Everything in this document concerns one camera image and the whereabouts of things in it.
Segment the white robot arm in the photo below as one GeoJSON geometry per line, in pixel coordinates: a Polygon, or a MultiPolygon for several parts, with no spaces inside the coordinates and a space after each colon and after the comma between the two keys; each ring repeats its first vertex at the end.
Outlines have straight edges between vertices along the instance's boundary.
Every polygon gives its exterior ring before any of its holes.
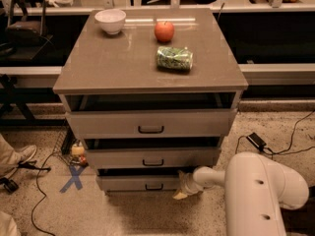
{"type": "Polygon", "coordinates": [[[253,152],[234,155],[224,171],[181,171],[173,197],[185,199],[213,186],[224,187],[227,236],[286,236],[281,210],[297,210],[309,198],[297,171],[253,152]]]}

